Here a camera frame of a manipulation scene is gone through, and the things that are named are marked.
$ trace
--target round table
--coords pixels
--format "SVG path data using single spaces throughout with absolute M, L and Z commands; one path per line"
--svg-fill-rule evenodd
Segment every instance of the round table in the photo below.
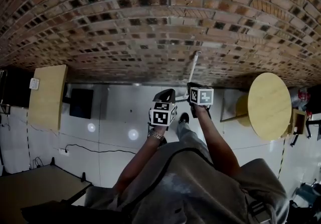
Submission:
M 246 101 L 247 111 L 240 106 Z M 248 126 L 250 120 L 260 138 L 269 141 L 278 139 L 290 123 L 292 106 L 289 91 L 277 75 L 263 73 L 253 81 L 248 95 L 238 100 L 236 112 L 235 117 L 221 122 L 237 119 L 242 125 Z

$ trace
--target hand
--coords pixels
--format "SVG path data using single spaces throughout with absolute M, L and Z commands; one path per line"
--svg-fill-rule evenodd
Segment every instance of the hand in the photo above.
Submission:
M 154 127 L 154 130 L 155 130 L 157 133 L 160 133 L 160 134 L 162 134 L 162 135 L 165 134 L 166 129 L 167 129 L 166 126 L 155 126 L 155 127 Z
M 195 108 L 195 112 L 196 112 L 196 116 L 197 117 L 199 117 L 202 114 L 208 115 L 208 113 L 206 111 L 206 107 L 202 107 L 202 106 L 199 106 L 199 105 L 195 104 L 194 108 Z

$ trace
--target black shoe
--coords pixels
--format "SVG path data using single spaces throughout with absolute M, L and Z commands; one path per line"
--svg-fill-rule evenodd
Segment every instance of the black shoe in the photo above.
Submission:
M 190 122 L 190 117 L 187 113 L 183 113 L 180 117 L 180 120 L 179 120 L 179 123 L 182 123 L 182 122 L 185 122 L 185 123 L 189 123 Z

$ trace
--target brick wall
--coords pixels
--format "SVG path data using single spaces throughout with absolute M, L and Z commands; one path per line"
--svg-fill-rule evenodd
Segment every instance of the brick wall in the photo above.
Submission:
M 246 87 L 321 83 L 320 0 L 0 0 L 0 67 L 67 64 L 69 81 Z

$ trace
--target power outlet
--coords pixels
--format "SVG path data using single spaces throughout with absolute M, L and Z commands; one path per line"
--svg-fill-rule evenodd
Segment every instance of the power outlet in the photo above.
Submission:
M 67 152 L 66 152 L 65 149 L 59 148 L 59 153 L 62 155 L 65 155 L 65 156 L 69 156 L 69 150 L 67 150 Z

